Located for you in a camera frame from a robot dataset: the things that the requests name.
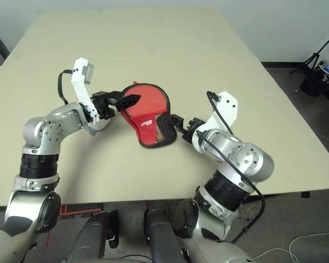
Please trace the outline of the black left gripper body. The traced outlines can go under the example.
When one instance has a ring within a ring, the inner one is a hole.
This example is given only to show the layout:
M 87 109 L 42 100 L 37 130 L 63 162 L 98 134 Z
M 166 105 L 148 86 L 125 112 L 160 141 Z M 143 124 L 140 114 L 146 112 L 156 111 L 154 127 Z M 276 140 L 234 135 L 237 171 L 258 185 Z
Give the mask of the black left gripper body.
M 116 99 L 111 96 L 111 93 L 100 91 L 94 93 L 91 101 L 95 106 L 100 119 L 110 119 L 115 116 L 115 110 L 109 107 L 113 106 Z

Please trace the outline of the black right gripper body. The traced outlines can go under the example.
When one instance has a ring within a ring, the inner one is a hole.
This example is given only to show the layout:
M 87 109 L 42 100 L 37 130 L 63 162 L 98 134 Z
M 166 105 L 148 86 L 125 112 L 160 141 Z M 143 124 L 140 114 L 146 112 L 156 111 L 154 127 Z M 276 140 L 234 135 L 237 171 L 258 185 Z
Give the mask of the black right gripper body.
M 182 135 L 182 138 L 192 144 L 192 138 L 193 135 L 196 131 L 196 129 L 203 125 L 205 122 L 199 118 L 193 118 L 192 120 L 189 121 L 189 125 L 187 126 L 187 129 L 184 130 L 184 133 Z

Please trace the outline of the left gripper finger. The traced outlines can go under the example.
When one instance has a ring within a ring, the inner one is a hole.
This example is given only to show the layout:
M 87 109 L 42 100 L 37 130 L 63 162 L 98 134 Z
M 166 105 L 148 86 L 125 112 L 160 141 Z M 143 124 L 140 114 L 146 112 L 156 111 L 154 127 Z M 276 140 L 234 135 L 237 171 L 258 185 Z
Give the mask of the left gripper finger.
M 108 103 L 122 103 L 124 101 L 124 94 L 120 91 L 112 91 L 107 94 Z
M 124 111 L 127 108 L 134 106 L 139 100 L 141 96 L 138 94 L 131 94 L 128 96 L 124 96 L 123 98 L 117 101 L 117 110 L 118 112 Z

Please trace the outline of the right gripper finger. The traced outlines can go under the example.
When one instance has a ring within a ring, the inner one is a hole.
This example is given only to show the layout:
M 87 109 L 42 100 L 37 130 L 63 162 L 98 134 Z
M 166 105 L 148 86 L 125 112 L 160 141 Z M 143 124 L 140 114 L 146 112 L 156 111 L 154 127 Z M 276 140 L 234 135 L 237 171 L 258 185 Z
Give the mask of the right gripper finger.
M 184 119 L 176 114 L 170 115 L 170 121 L 172 122 L 174 128 L 179 132 L 185 132 L 185 129 L 183 127 L 184 125 Z

